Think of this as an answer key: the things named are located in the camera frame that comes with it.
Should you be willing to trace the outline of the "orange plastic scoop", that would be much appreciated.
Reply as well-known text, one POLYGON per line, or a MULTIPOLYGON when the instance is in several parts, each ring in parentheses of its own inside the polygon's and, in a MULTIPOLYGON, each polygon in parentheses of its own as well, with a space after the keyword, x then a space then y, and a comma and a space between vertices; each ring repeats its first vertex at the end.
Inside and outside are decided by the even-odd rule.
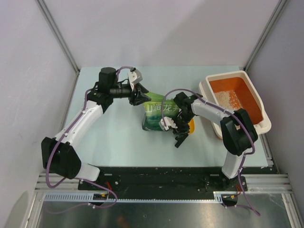
POLYGON ((193 118, 188 122, 188 126, 189 126, 189 134, 194 133, 194 131, 195 131, 195 123, 194 123, 194 119, 193 118))

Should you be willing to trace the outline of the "green litter bag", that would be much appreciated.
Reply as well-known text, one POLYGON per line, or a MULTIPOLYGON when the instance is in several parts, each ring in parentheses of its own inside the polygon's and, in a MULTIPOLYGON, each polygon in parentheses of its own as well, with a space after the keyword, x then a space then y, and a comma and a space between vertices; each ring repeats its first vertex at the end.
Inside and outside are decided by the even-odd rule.
MULTIPOLYGON (((143 116, 142 129, 144 131, 162 131, 159 122, 162 119, 161 105, 164 96, 152 92, 148 92, 146 95, 151 98, 151 101, 143 104, 145 114, 143 116)), ((173 99, 166 99, 164 101, 164 117, 174 118, 179 113, 179 110, 173 99)))

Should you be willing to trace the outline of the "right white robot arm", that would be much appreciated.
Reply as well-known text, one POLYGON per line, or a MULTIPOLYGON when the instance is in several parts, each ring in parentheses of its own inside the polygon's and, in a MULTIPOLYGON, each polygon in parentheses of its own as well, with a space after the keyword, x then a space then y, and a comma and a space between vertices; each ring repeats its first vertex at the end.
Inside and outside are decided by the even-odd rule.
POLYGON ((258 135, 249 114, 245 109, 231 111, 199 95, 187 96, 184 92, 178 93, 173 100, 180 109, 173 118, 173 134, 177 141, 175 147, 178 148, 188 137, 189 122, 195 116, 204 117, 220 127, 227 155, 221 168, 223 176, 219 178, 219 185, 223 190, 231 190, 236 185, 235 177, 241 173, 249 149, 255 152, 254 142, 258 135))

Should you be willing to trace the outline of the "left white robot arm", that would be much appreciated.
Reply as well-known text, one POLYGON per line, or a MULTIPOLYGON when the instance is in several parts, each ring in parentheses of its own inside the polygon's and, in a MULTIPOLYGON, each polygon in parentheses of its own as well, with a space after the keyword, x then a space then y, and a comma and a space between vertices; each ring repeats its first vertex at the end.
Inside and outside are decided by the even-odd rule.
POLYGON ((124 69, 103 67, 94 86, 85 92, 84 104, 68 126, 54 137, 45 137, 41 143, 43 167, 47 173, 55 173, 64 179, 86 179, 95 190, 101 189, 105 178, 100 169, 82 162, 76 147, 92 124, 99 119, 116 98, 128 98, 130 105, 137 106, 151 100, 148 90, 141 85, 141 72, 128 67, 127 78, 119 81, 124 69))

